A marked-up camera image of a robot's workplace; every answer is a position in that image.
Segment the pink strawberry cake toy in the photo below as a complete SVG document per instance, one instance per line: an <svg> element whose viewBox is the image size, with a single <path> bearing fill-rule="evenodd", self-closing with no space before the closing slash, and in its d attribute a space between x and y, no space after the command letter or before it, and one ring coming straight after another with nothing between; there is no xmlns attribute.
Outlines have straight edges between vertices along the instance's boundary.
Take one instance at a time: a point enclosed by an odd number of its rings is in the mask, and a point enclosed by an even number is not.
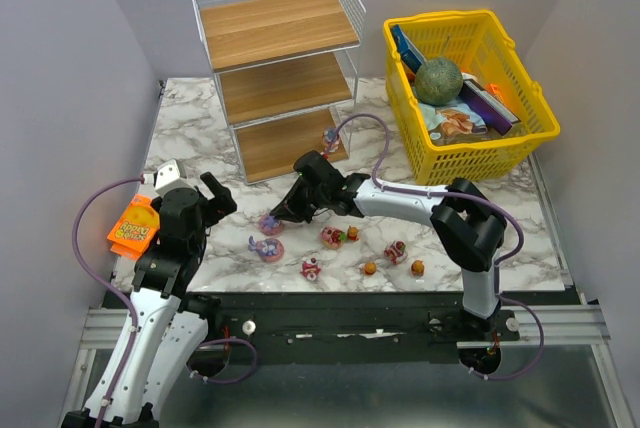
<svg viewBox="0 0 640 428"><path fill-rule="evenodd" d="M347 234L341 229L325 226L320 233L320 239L326 248L337 250L346 242Z"/></svg>

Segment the purple bunny orange cup toy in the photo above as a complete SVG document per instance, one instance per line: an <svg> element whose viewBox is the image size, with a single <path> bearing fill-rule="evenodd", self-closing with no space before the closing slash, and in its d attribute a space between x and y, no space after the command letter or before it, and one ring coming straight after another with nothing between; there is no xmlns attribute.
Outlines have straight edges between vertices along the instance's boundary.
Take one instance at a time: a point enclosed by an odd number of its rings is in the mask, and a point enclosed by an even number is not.
<svg viewBox="0 0 640 428"><path fill-rule="evenodd" d="M323 151L322 156L327 159L330 154L335 153L340 148L340 135L335 127L328 127L322 135Z"/></svg>

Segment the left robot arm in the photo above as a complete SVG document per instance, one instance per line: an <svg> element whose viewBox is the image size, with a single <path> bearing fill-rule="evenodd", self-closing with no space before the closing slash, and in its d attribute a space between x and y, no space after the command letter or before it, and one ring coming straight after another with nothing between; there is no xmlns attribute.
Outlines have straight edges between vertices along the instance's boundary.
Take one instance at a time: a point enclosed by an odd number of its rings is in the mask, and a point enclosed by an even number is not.
<svg viewBox="0 0 640 428"><path fill-rule="evenodd" d="M216 327L218 301L188 292L208 235L237 205L211 173L205 197L171 167L153 177L159 229L135 264L133 290L120 294L128 315L109 362L82 409L65 427L156 427L162 407L197 346Z"/></svg>

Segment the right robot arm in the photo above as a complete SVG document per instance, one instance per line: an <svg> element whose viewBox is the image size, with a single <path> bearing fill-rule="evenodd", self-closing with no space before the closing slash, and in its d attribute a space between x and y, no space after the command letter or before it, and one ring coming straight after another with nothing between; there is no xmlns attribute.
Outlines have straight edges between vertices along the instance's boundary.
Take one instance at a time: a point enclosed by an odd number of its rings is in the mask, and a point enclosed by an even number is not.
<svg viewBox="0 0 640 428"><path fill-rule="evenodd" d="M506 215L489 205L476 186L461 178L449 185L416 187L376 181L371 175L343 175L323 155L310 151L293 165L298 177L270 211L277 220L309 223L327 209L339 216L385 217L435 230L446 254L461 269L462 309L491 319L500 306L496 251L502 246Z"/></svg>

